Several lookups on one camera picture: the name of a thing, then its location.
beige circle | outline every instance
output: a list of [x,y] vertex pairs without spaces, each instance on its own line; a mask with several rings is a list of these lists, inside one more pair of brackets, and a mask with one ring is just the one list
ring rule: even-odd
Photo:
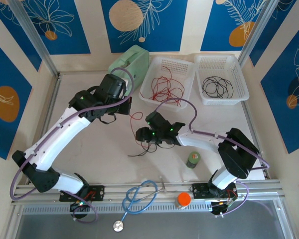
[[227,0],[216,0],[216,3],[217,4],[223,4],[225,1],[227,1]]
[[6,0],[0,0],[1,3],[5,4],[5,5],[8,5],[7,1]]
[[145,38],[141,36],[141,37],[139,38],[139,42],[145,42]]
[[110,22],[118,31],[133,31],[143,22],[142,10],[131,0],[119,0],[109,11]]

white plastic basket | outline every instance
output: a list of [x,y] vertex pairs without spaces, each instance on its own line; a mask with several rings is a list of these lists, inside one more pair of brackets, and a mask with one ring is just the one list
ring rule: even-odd
[[[197,66],[197,80],[199,93],[204,105],[235,105],[249,98],[249,92],[245,78],[241,71],[237,58],[230,54],[199,54],[195,56]],[[228,87],[232,98],[211,98],[202,90],[203,81],[207,77],[218,76],[230,81],[233,89]]]
[[[193,86],[193,81],[195,78],[195,71],[196,66],[192,62],[176,59],[176,58],[169,58],[169,57],[155,57],[150,66],[149,70],[145,76],[143,84],[141,86],[139,97],[141,100],[145,101],[147,105],[150,106],[158,106],[160,104],[159,101],[151,100],[150,98],[152,95],[151,84],[154,78],[164,76],[170,77],[170,72],[172,73],[172,78],[181,82],[185,88],[183,99],[188,100],[191,92],[191,88]],[[166,85],[161,84],[158,86],[160,88],[166,87]],[[171,81],[171,88],[179,87],[179,83]],[[180,90],[174,90],[173,93],[177,96],[181,96]],[[167,110],[171,110],[177,112],[187,106],[187,102],[179,102],[180,106],[177,103],[171,104],[163,104],[161,107]]]

orange circle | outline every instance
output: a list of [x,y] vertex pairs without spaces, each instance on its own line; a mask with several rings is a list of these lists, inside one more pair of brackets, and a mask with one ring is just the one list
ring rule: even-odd
[[289,95],[287,98],[287,106],[290,109],[294,109],[297,106],[297,97],[295,95]]
[[56,35],[56,33],[54,31],[50,31],[50,30],[46,31],[44,33],[44,35],[45,35],[46,38],[48,38],[51,41],[54,41],[54,40],[56,40],[58,38],[58,36]]
[[191,203],[191,197],[188,193],[179,194],[177,200],[182,207],[187,207]]
[[232,46],[243,46],[253,29],[255,22],[248,21],[244,25],[237,26],[229,36],[229,43]]
[[20,108],[19,96],[10,86],[0,87],[0,119],[13,122],[18,116]]

red wire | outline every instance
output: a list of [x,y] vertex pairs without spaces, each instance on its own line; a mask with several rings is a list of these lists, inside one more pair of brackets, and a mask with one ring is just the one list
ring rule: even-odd
[[[136,114],[141,114],[141,117],[139,117],[139,118],[135,118],[134,115],[136,115]],[[141,144],[139,144],[139,143],[137,142],[137,140],[136,140],[136,135],[135,135],[135,133],[134,133],[133,126],[132,126],[132,120],[141,120],[141,119],[143,118],[143,113],[140,112],[140,111],[138,111],[138,112],[135,112],[134,114],[130,115],[130,117],[131,117],[131,118],[130,118],[131,130],[132,130],[132,133],[133,133],[133,135],[134,135],[135,142],[136,142],[139,146],[142,146],[142,147],[144,147],[144,148],[148,148],[148,146],[141,145]]]
[[233,190],[230,189],[229,191],[232,192],[236,197],[238,197],[237,193],[235,193]]
[[227,199],[227,201],[229,202],[229,200],[230,200],[230,191],[227,190],[227,193],[228,193],[228,199]]
[[95,196],[95,192],[93,192],[93,191],[89,192],[83,199],[86,200],[88,198],[88,196],[90,196],[91,194],[92,194],[92,196],[91,196],[91,201],[92,201],[92,198]]
[[[166,66],[162,66],[162,67],[166,68],[169,71],[170,77],[168,78],[165,76],[161,76],[161,77],[156,77],[152,80],[151,82],[152,96],[149,99],[153,101],[163,102],[170,98],[182,98],[185,92],[184,85],[178,80],[173,79],[173,75],[170,69],[168,69]],[[179,83],[179,87],[172,88],[172,81],[174,81],[174,84]],[[177,106],[180,106],[180,100],[174,100],[166,103],[167,104],[176,103]]]

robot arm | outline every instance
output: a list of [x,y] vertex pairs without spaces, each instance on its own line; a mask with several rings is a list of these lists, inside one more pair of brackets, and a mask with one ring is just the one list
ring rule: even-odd
[[[136,132],[136,140],[138,141],[154,144],[160,144],[164,141],[167,144],[179,146],[195,146],[221,156],[224,165],[213,174],[208,183],[209,192],[215,197],[219,197],[226,192],[227,187],[238,178],[246,179],[256,162],[256,157],[239,147],[236,148],[236,145],[224,141],[219,143],[217,147],[210,142],[210,137],[190,131],[184,127],[184,123],[176,122],[172,125],[156,111],[149,114],[146,121],[150,128],[138,129]],[[254,153],[259,153],[240,130],[232,128],[227,132],[227,137],[232,138]]]
[[[22,171],[39,192],[43,193],[50,189],[57,189],[77,194],[80,197],[87,194],[88,184],[80,175],[54,170],[51,167],[52,163],[63,148],[95,119],[108,124],[101,120],[104,114],[112,115],[114,120],[116,119],[115,113],[128,115],[132,98],[117,107],[84,112],[71,118],[64,125],[61,123],[80,110],[116,103],[124,97],[125,92],[126,82],[124,80],[112,74],[106,75],[99,86],[78,92],[69,102],[69,107],[61,118],[37,143],[25,152],[16,151],[12,155],[13,160],[19,167],[32,155],[31,160]],[[52,131],[55,131],[55,133],[49,137],[48,135]],[[39,151],[35,152],[34,150],[43,141],[44,145]]]

